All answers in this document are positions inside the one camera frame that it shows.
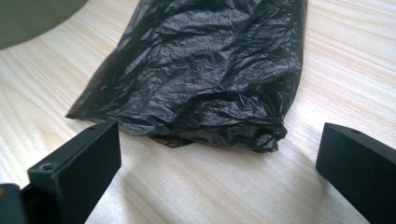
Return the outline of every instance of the wood grain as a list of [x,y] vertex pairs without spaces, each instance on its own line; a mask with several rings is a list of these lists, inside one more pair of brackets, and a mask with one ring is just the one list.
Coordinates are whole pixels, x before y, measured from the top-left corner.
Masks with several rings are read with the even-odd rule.
[[[137,0],[91,0],[0,51],[0,183],[91,125],[64,115],[115,48]],[[310,1],[304,73],[279,151],[171,149],[121,134],[122,167],[87,223],[366,223],[315,170],[324,122],[396,147],[396,3]]]

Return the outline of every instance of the gray-green round object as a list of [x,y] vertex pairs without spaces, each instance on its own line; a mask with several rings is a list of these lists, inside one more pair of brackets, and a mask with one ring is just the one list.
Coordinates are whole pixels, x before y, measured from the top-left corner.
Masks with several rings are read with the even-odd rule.
[[41,35],[88,0],[0,0],[0,49]]

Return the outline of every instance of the garbage bag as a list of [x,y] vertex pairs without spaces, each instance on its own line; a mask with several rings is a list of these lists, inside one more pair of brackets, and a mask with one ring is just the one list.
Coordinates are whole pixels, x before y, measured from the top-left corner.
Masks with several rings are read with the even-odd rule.
[[141,0],[66,115],[170,147],[274,151],[303,67],[305,0]]

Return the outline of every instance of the crumpled black plastic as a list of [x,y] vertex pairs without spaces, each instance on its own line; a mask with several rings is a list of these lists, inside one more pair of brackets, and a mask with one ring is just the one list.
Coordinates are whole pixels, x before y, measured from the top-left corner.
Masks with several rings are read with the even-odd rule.
[[303,67],[305,0],[141,0],[70,109],[170,147],[274,151]]

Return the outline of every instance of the light wood surface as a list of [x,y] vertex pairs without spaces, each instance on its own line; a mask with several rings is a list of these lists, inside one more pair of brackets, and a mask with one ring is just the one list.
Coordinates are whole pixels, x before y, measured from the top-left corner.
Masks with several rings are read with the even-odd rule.
[[[24,187],[30,166],[92,125],[64,115],[137,2],[91,0],[0,51],[0,183]],[[393,0],[309,2],[303,77],[278,152],[171,149],[122,133],[122,167],[87,223],[365,223],[315,170],[325,121],[396,147]]]

